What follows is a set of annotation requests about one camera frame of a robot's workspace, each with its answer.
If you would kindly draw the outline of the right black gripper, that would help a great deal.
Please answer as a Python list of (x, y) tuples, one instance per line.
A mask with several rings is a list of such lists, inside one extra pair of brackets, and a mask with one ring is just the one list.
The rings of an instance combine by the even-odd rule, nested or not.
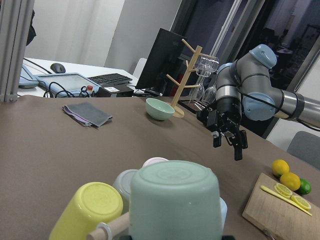
[(222, 97), (196, 113), (196, 118), (212, 132), (213, 147), (222, 145), (222, 134), (234, 148), (234, 160), (243, 159), (243, 149), (248, 148), (247, 132), (239, 130), (241, 102), (236, 97)]

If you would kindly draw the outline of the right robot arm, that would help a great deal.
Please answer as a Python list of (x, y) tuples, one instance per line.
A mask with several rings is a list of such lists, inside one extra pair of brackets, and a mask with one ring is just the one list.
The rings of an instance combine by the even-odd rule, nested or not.
[(246, 131), (240, 129), (242, 115), (253, 121), (277, 117), (320, 129), (318, 100), (272, 87), (269, 71), (276, 63), (274, 52), (260, 44), (240, 59), (221, 65), (213, 103), (196, 114), (211, 132), (213, 147), (220, 147), (225, 138), (234, 148), (236, 161), (242, 160), (242, 150), (248, 148)]

